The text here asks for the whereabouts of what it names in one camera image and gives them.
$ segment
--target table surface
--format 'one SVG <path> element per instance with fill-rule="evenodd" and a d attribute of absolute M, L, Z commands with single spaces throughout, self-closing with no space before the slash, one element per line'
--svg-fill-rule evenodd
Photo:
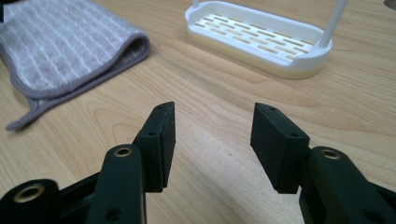
<path fill-rule="evenodd" d="M 19 132 L 28 110 L 0 63 L 0 195 L 31 179 L 60 188 L 98 172 L 131 143 L 158 104 L 176 103 L 169 186 L 148 194 L 149 223 L 303 223 L 298 195 L 278 195 L 249 145 L 256 102 L 280 109 L 310 146 L 345 152 L 364 176 L 396 190 L 396 11 L 350 0 L 320 72 L 275 77 L 192 42 L 188 0 L 98 0 L 147 31 L 149 57 Z M 335 1 L 230 1 L 324 28 Z"/>

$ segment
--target white plastic tray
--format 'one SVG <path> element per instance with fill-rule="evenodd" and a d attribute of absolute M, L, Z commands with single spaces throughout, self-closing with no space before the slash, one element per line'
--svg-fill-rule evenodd
<path fill-rule="evenodd" d="M 347 0 L 339 0 L 326 31 L 234 4 L 193 1 L 185 17 L 189 36 L 236 60 L 290 79 L 312 77 L 332 48 L 332 33 Z"/>

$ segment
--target gray towel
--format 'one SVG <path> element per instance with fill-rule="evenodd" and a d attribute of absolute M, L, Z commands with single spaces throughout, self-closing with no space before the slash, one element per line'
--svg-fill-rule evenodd
<path fill-rule="evenodd" d="M 30 111 L 18 130 L 149 55 L 144 31 L 88 0 L 31 0 L 5 5 L 0 54 Z"/>

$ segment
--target striped towel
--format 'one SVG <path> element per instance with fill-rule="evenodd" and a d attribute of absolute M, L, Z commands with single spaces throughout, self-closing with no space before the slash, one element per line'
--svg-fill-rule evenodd
<path fill-rule="evenodd" d="M 31 0 L 5 5 L 0 54 L 30 111 L 18 130 L 43 113 L 141 62 L 144 31 L 89 0 Z"/>

